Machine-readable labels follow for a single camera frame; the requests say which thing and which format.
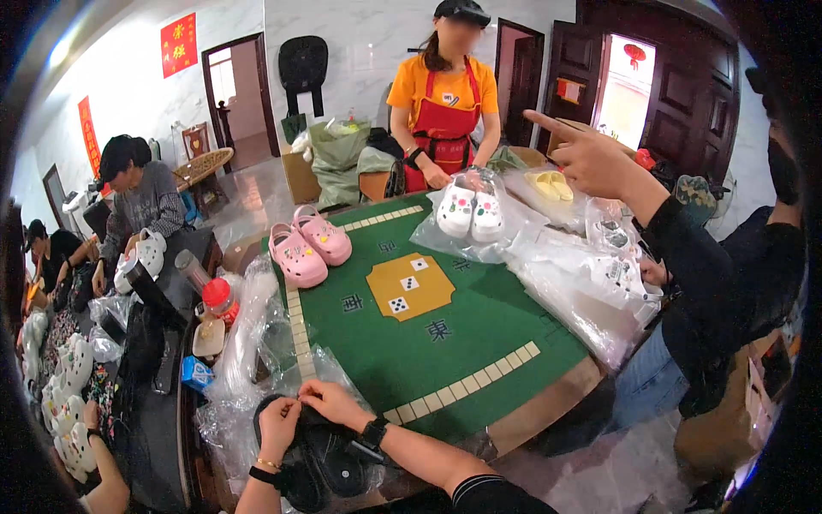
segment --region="black jacket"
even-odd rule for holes
[[[642,236],[681,290],[663,314],[663,338],[695,384],[704,382],[706,370],[784,323],[801,285],[805,240],[792,225],[766,225],[765,207],[718,243],[682,207],[668,198]]]

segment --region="red lid jar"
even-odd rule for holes
[[[205,307],[223,320],[227,328],[237,319],[240,304],[234,298],[231,285],[225,279],[212,279],[203,288],[202,297]]]

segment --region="black face mask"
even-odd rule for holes
[[[768,141],[768,164],[771,169],[771,180],[776,190],[776,198],[789,206],[797,203],[799,201],[797,164],[788,157],[785,150],[774,139]]]

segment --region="hand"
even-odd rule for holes
[[[608,136],[579,131],[532,110],[526,110],[524,116],[567,141],[550,156],[565,167],[566,178],[581,192],[624,201],[635,178],[648,174]]]
[[[138,232],[133,234],[130,238],[128,238],[128,243],[126,243],[126,249],[123,251],[123,254],[126,256],[126,260],[129,258],[129,254],[135,248],[138,242],[142,240],[141,233]]]
[[[99,409],[96,401],[89,400],[85,403],[85,407],[83,407],[83,423],[85,423],[86,428],[99,427]]]
[[[357,433],[363,433],[369,421],[376,419],[357,405],[343,387],[334,382],[309,380],[300,387],[299,400],[314,408],[331,423],[345,425]]]
[[[671,278],[671,274],[668,273],[664,263],[660,262],[657,264],[647,257],[643,257],[640,261],[640,274],[642,275],[643,282],[656,285],[657,287],[662,287],[667,284]]]
[[[451,181],[451,177],[440,168],[436,163],[427,164],[421,168],[423,177],[428,185],[434,189],[442,189]]]
[[[260,413],[260,458],[263,461],[282,463],[285,452],[294,440],[301,408],[299,401],[283,396],[272,401]]]
[[[95,273],[91,276],[91,288],[95,292],[95,298],[99,298],[105,293],[106,280],[103,268],[103,261],[97,261]]]

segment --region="blue jeans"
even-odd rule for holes
[[[605,433],[630,428],[676,409],[689,386],[668,353],[662,323],[616,379],[613,415]]]

